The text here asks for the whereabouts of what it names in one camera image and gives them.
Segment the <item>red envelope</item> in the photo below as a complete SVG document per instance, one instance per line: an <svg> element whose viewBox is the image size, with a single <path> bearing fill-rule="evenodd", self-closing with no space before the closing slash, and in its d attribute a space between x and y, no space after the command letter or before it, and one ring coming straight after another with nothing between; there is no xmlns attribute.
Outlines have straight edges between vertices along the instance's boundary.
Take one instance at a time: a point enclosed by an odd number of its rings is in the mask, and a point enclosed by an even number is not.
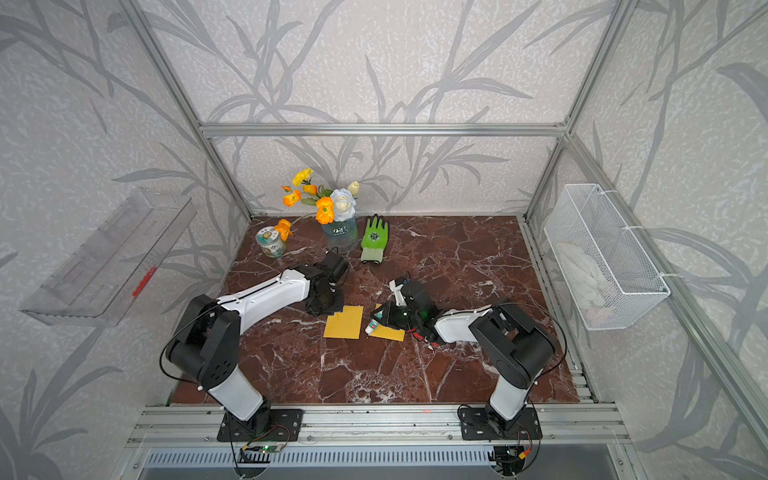
<svg viewBox="0 0 768 480"><path fill-rule="evenodd" d="M442 345L442 341L435 334L421 335L419 332L413 332L412 336L419 342L426 344L430 349L439 348Z"/></svg>

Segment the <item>yellow envelope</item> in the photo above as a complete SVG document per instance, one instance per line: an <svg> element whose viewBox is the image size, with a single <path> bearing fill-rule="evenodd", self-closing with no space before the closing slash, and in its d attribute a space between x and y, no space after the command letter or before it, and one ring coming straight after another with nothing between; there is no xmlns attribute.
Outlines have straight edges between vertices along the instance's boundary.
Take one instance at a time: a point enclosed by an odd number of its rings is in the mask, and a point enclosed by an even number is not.
<svg viewBox="0 0 768 480"><path fill-rule="evenodd" d="M383 314L381 312L372 314L372 320L378 321L380 323L380 326L371 335L371 337L402 342L405 338L405 331L401 329L393 329L383 325L380 322L382 317L383 317Z"/></svg>
<svg viewBox="0 0 768 480"><path fill-rule="evenodd" d="M344 306L341 312L327 318L324 338L358 339L363 317L362 306Z"/></svg>

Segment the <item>white green glue stick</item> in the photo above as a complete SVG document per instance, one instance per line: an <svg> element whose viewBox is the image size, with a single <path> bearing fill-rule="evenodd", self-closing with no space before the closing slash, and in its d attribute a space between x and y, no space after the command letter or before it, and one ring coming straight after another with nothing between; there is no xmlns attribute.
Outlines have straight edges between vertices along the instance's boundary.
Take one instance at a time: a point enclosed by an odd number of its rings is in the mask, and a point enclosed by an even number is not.
<svg viewBox="0 0 768 480"><path fill-rule="evenodd" d="M367 327L365 328L365 332L367 335L371 336L376 329L380 326L380 323L376 320L371 320Z"/></svg>

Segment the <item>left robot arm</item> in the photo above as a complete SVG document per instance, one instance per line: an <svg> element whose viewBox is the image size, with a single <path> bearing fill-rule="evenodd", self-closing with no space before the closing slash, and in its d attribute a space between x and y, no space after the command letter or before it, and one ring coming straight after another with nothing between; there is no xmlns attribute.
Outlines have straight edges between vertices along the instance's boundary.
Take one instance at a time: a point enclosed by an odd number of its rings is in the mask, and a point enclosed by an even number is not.
<svg viewBox="0 0 768 480"><path fill-rule="evenodd" d="M343 309L341 280L349 264L334 251L238 293L193 298L181 325L160 354L242 422L264 422L269 402L239 368L240 337L259 321L294 303L313 316Z"/></svg>

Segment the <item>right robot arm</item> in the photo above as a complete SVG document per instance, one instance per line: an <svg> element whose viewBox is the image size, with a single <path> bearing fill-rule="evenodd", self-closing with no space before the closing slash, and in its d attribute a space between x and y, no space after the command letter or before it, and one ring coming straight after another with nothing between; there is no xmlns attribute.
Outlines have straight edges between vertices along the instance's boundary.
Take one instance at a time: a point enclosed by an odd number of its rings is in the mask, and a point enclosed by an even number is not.
<svg viewBox="0 0 768 480"><path fill-rule="evenodd" d="M474 309L441 310L424 285L400 277L389 284L394 298L378 306L371 322L410 333L430 346L478 344L499 377L487 404L506 425L526 406L530 390L555 356L557 342L508 300Z"/></svg>

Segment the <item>blue glass vase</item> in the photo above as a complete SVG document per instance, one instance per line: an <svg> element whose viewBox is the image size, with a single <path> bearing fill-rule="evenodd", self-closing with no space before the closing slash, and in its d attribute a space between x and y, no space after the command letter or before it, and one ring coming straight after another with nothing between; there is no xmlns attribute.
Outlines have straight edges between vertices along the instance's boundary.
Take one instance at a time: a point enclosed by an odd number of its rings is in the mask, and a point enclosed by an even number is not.
<svg viewBox="0 0 768 480"><path fill-rule="evenodd" d="M357 245L359 235L356 219L334 221L322 225L328 248L336 249L340 254L351 252Z"/></svg>

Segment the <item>green work glove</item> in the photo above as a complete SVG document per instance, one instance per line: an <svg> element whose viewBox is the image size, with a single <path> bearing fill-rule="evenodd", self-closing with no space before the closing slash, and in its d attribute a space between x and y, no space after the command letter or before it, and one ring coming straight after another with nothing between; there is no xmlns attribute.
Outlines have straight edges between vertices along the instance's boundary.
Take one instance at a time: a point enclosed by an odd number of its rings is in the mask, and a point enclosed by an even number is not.
<svg viewBox="0 0 768 480"><path fill-rule="evenodd" d="M384 258L388 239L388 222L378 215L369 218L366 222L366 229L361 242L361 262L380 264Z"/></svg>

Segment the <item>small printed tin can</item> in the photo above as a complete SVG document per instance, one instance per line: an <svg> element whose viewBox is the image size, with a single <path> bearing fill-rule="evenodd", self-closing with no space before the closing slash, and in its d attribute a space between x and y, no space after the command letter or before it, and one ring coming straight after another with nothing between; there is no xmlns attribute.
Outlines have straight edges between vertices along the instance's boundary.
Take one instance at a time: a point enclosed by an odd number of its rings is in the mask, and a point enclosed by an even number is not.
<svg viewBox="0 0 768 480"><path fill-rule="evenodd" d="M261 228L256 235L256 241L268 258L280 258L286 252L286 244L281 233L273 226Z"/></svg>

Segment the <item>orange yellow artificial flowers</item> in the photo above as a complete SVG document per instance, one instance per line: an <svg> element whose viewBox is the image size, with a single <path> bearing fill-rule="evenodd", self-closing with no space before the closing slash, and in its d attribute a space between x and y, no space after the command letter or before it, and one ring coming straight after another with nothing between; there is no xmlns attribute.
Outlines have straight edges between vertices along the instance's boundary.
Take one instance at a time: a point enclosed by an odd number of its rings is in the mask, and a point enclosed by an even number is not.
<svg viewBox="0 0 768 480"><path fill-rule="evenodd" d="M293 177L290 185L281 187L284 192L283 204L293 207L302 203L314 207L315 220L321 228L323 224L355 218L360 184L355 181L346 188L330 189L315 184L312 174L311 168L301 170Z"/></svg>

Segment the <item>white cloth in basket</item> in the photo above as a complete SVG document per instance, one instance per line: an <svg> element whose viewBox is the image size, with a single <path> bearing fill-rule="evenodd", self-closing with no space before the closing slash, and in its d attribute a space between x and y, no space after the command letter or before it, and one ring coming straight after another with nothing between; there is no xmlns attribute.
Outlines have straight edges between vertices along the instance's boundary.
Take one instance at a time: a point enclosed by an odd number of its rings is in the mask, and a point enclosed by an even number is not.
<svg viewBox="0 0 768 480"><path fill-rule="evenodd" d="M575 244L558 242L557 249L561 270L584 318L593 328L606 327L613 307L610 302L611 284L601 267Z"/></svg>

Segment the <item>aluminium front rail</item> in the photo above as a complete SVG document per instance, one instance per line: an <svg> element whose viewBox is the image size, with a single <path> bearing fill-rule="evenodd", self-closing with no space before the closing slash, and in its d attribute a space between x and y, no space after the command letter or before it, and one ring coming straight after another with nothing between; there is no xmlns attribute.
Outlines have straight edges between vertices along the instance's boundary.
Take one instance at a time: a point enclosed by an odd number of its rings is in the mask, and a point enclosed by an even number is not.
<svg viewBox="0 0 768 480"><path fill-rule="evenodd" d="M454 404L301 405L296 446L457 445L462 441ZM629 443L618 408L610 403L537 405L546 444ZM214 445L224 411L215 405L148 407L127 446Z"/></svg>

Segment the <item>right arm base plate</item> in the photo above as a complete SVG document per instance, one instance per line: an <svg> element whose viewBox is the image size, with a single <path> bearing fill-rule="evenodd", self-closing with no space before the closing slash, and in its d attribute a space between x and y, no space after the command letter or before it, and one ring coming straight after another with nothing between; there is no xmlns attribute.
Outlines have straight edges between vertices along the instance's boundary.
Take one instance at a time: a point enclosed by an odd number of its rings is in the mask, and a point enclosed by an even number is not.
<svg viewBox="0 0 768 480"><path fill-rule="evenodd" d="M531 405L525 405L511 420L505 420L489 404L484 407L461 404L457 416L463 440L542 439L538 411Z"/></svg>

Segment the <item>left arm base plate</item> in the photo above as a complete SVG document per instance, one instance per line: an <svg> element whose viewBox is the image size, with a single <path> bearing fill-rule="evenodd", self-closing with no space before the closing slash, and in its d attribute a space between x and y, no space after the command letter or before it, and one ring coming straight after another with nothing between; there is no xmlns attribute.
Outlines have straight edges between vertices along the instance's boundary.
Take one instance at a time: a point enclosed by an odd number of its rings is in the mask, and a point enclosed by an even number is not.
<svg viewBox="0 0 768 480"><path fill-rule="evenodd" d="M273 441L289 443L298 440L304 411L302 409L260 409L249 420L240 420L228 410L217 433L218 442Z"/></svg>

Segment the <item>clear plastic wall tray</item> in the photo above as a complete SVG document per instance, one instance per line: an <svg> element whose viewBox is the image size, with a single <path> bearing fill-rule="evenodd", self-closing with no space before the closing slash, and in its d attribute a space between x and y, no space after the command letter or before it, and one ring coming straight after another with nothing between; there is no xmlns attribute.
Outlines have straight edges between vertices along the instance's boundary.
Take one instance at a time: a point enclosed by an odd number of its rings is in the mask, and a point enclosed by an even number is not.
<svg viewBox="0 0 768 480"><path fill-rule="evenodd" d="M187 195L135 189L20 311L50 326L118 325L196 213Z"/></svg>

